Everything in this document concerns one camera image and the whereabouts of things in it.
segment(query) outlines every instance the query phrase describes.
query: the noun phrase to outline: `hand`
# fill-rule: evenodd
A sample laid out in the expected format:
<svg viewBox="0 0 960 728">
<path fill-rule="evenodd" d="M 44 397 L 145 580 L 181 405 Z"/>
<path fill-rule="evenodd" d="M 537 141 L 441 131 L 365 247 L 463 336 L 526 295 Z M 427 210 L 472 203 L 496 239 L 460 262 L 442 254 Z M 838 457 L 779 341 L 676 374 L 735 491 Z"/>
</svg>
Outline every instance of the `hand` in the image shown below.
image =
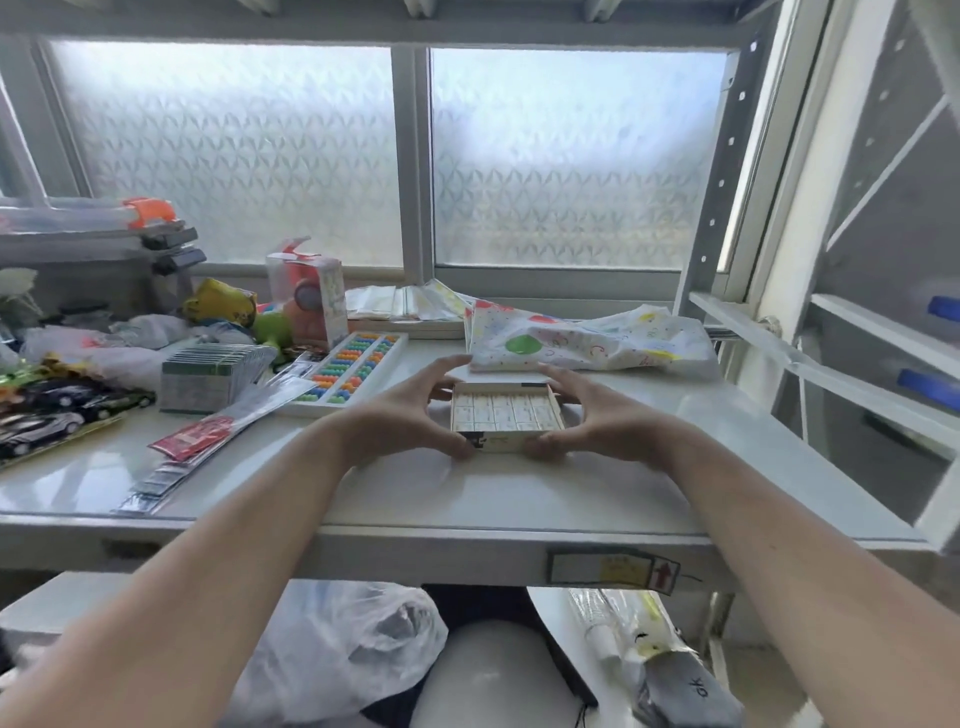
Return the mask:
<svg viewBox="0 0 960 728">
<path fill-rule="evenodd" d="M 671 438 L 693 430 L 672 415 L 614 392 L 567 369 L 541 364 L 550 385 L 562 401 L 580 403 L 583 421 L 530 440 L 526 452 L 538 459 L 554 459 L 574 450 L 598 452 L 618 460 L 635 460 L 664 469 L 664 448 Z"/>
<path fill-rule="evenodd" d="M 446 373 L 470 362 L 469 354 L 445 356 L 376 398 L 324 418 L 319 426 L 335 430 L 347 467 L 414 448 L 432 448 L 456 460 L 474 453 L 458 432 L 437 425 L 426 413 L 430 400 L 452 397 L 458 381 Z"/>
</svg>

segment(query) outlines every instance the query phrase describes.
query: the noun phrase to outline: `yellow toy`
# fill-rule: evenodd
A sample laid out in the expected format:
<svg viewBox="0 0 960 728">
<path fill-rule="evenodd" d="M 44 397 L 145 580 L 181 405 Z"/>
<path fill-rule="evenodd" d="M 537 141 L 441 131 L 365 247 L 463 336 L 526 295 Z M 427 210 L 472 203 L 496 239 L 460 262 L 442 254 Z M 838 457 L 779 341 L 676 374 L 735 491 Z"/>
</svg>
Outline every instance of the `yellow toy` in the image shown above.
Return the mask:
<svg viewBox="0 0 960 728">
<path fill-rule="evenodd" d="M 229 321 L 244 328 L 256 318 L 256 294 L 216 279 L 204 279 L 192 299 L 183 302 L 184 315 L 194 324 Z"/>
</svg>

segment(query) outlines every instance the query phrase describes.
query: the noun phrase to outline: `red arrow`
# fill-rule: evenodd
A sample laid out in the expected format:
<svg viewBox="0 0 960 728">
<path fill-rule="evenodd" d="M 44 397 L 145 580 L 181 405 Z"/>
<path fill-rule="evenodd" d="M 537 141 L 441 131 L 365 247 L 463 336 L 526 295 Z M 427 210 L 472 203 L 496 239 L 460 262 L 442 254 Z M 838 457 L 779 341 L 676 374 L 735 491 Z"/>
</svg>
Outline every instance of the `red arrow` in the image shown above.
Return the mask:
<svg viewBox="0 0 960 728">
<path fill-rule="evenodd" d="M 660 568 L 654 570 L 654 574 L 657 575 L 657 586 L 654 589 L 665 589 L 667 580 L 673 576 L 673 569 L 670 568 L 669 564 L 660 564 Z"/>
</svg>

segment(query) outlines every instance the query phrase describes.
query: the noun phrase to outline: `red package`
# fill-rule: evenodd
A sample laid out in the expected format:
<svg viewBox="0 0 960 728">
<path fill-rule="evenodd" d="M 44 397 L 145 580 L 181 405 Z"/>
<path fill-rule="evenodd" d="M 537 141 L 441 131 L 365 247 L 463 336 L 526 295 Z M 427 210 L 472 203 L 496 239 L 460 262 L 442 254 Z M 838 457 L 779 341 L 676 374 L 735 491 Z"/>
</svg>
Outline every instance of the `red package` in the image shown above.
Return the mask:
<svg viewBox="0 0 960 728">
<path fill-rule="evenodd" d="M 151 443 L 150 447 L 159 450 L 171 460 L 182 462 L 226 439 L 232 431 L 232 425 L 232 417 L 214 415 L 187 425 Z"/>
</svg>

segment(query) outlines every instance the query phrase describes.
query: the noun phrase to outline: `toy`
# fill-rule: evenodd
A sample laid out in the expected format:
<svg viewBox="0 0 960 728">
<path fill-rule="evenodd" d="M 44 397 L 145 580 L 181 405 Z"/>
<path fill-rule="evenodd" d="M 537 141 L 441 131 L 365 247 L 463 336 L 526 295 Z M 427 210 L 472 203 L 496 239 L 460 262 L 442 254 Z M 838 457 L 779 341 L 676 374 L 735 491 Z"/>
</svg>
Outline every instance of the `toy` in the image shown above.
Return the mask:
<svg viewBox="0 0 960 728">
<path fill-rule="evenodd" d="M 101 385 L 92 379 L 55 377 L 20 386 L 15 407 L 19 411 L 70 409 L 99 397 Z"/>
<path fill-rule="evenodd" d="M 296 401 L 284 405 L 281 414 L 323 417 L 379 392 L 406 346 L 405 333 L 354 332 L 320 363 L 314 354 L 302 355 L 292 372 L 313 379 L 315 386 Z"/>
<path fill-rule="evenodd" d="M 249 328 L 256 316 L 256 294 L 220 280 L 204 279 L 193 298 L 183 302 L 183 313 L 194 324 L 229 321 Z"/>
<path fill-rule="evenodd" d="M 270 294 L 295 343 L 333 347 L 349 333 L 343 267 L 336 258 L 298 253 L 309 239 L 286 240 L 267 255 Z"/>
<path fill-rule="evenodd" d="M 120 389 L 87 377 L 59 377 L 21 386 L 12 409 L 32 413 L 72 410 L 85 422 L 93 422 L 135 407 L 149 407 L 155 401 L 156 395 L 144 389 Z"/>
<path fill-rule="evenodd" d="M 274 363 L 283 361 L 283 350 L 289 349 L 294 343 L 293 328 L 280 311 L 258 313 L 253 321 L 252 331 L 257 344 L 276 349 Z"/>
<path fill-rule="evenodd" d="M 450 428 L 484 452 L 518 452 L 525 440 L 563 429 L 564 418 L 545 382 L 460 382 Z"/>
<path fill-rule="evenodd" d="M 10 415 L 0 420 L 0 459 L 22 457 L 37 446 L 58 442 L 84 425 L 76 412 Z"/>
<path fill-rule="evenodd" d="M 85 422 L 108 420 L 109 418 L 126 412 L 128 409 L 139 407 L 143 409 L 156 402 L 156 395 L 145 389 L 114 389 L 108 387 L 104 392 L 92 400 L 82 404 L 78 412 Z"/>
</svg>

